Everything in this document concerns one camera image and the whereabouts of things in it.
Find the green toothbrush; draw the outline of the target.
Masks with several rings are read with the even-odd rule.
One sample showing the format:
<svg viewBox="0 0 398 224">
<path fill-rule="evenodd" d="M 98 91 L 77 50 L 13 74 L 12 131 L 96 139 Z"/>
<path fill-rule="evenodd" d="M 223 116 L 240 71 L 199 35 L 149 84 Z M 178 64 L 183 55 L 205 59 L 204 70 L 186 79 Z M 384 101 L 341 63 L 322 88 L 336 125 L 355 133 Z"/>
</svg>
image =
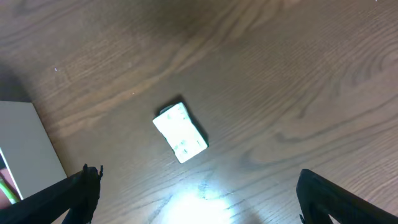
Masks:
<svg viewBox="0 0 398 224">
<path fill-rule="evenodd" d="M 6 182 L 3 179 L 0 179 L 1 191 L 7 197 L 8 201 L 11 204 L 15 204 L 19 202 L 18 197 L 13 193 L 13 191 L 7 186 Z"/>
</svg>

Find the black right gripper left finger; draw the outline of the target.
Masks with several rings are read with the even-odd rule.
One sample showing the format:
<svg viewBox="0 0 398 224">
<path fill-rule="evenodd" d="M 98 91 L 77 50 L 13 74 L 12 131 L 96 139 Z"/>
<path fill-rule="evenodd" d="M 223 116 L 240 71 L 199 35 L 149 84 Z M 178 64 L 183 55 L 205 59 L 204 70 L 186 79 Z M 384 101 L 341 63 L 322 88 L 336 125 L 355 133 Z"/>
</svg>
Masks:
<svg viewBox="0 0 398 224">
<path fill-rule="evenodd" d="M 76 174 L 1 210 L 1 224 L 91 223 L 100 199 L 103 166 L 84 165 Z"/>
</svg>

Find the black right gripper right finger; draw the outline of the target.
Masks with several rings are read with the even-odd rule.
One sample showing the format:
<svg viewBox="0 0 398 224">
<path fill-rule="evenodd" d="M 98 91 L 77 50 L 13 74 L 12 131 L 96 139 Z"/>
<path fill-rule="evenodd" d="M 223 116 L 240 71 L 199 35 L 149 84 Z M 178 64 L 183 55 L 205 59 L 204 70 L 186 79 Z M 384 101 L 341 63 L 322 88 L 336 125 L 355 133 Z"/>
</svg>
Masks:
<svg viewBox="0 0 398 224">
<path fill-rule="evenodd" d="M 357 197 L 309 169 L 303 169 L 296 186 L 304 224 L 397 223 L 397 217 Z"/>
</svg>

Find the green white soap box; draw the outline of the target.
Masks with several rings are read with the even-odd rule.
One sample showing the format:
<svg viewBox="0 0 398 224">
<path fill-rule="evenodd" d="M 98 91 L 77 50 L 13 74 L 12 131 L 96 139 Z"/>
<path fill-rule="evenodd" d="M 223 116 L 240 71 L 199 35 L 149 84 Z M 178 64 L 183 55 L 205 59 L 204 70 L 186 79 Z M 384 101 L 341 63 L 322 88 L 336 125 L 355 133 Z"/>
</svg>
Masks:
<svg viewBox="0 0 398 224">
<path fill-rule="evenodd" d="M 194 125 L 182 102 L 165 108 L 152 122 L 181 164 L 208 148 L 208 143 Z"/>
</svg>

